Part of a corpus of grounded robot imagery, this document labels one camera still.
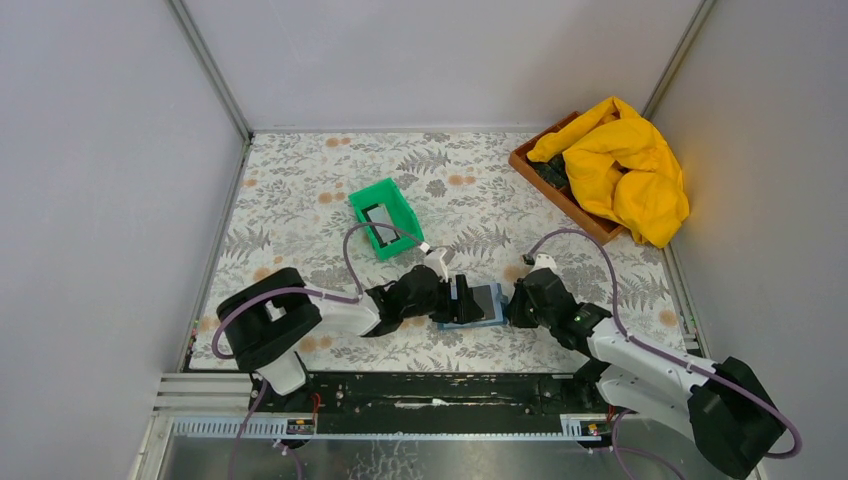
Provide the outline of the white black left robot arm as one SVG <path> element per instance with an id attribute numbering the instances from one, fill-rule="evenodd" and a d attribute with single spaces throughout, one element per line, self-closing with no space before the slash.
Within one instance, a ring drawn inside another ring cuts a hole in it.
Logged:
<path id="1" fill-rule="evenodd" d="M 214 355 L 235 360 L 239 371 L 258 375 L 266 388 L 286 396 L 307 383 L 296 347 L 314 331 L 380 337 L 408 318 L 468 324 L 485 319 L 487 311 L 464 276 L 449 280 L 417 265 L 357 298 L 310 287 L 297 269 L 285 268 L 225 300 L 217 315 Z"/>

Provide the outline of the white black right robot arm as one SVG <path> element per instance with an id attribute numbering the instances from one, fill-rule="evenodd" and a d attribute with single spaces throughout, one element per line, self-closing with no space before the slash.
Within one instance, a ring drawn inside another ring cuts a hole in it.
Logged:
<path id="1" fill-rule="evenodd" d="M 515 327 L 544 328 L 585 355 L 578 372 L 605 402 L 677 431 L 731 478 L 746 478 L 786 430 L 746 363 L 714 362 L 626 336 L 610 311 L 577 302 L 549 268 L 516 281 L 506 316 Z"/>

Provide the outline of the silver grey credit card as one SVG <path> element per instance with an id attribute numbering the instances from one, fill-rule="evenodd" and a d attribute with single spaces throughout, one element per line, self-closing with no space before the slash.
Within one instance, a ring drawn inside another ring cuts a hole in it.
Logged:
<path id="1" fill-rule="evenodd" d="M 497 322 L 501 318 L 497 305 L 497 288 L 492 284 L 472 288 L 473 299 L 483 311 L 483 317 L 478 323 Z"/>

